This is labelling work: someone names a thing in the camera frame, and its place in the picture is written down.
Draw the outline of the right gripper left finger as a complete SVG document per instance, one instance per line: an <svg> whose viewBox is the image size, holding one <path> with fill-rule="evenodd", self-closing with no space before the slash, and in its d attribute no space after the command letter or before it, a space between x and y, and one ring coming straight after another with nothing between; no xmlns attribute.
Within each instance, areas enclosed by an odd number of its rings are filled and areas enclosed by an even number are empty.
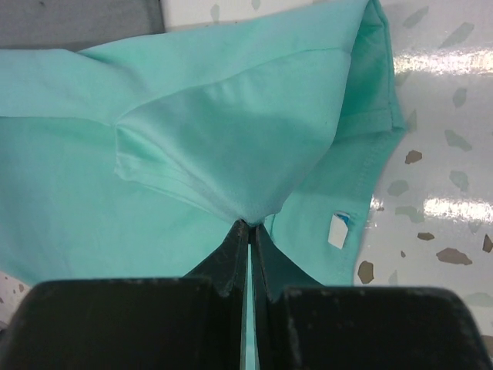
<svg viewBox="0 0 493 370"><path fill-rule="evenodd" d="M242 369L249 227L182 277L48 281L1 336L3 369Z"/></svg>

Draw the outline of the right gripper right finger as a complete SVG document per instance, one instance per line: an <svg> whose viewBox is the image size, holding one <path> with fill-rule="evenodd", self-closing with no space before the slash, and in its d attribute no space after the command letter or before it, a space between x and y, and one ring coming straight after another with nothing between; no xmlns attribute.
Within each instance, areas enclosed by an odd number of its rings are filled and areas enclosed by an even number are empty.
<svg viewBox="0 0 493 370"><path fill-rule="evenodd" d="M250 232L260 369L490 369L470 311L441 288L326 286Z"/></svg>

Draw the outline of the teal t shirt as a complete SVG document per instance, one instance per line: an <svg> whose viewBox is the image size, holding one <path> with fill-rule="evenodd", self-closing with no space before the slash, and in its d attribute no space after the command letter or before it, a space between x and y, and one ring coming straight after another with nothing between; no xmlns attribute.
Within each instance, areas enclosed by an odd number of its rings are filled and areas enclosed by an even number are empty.
<svg viewBox="0 0 493 370"><path fill-rule="evenodd" d="M250 232L348 286L406 130L378 1L78 52L1 52L1 269L28 284L181 278L249 227L245 366L257 367Z"/></svg>

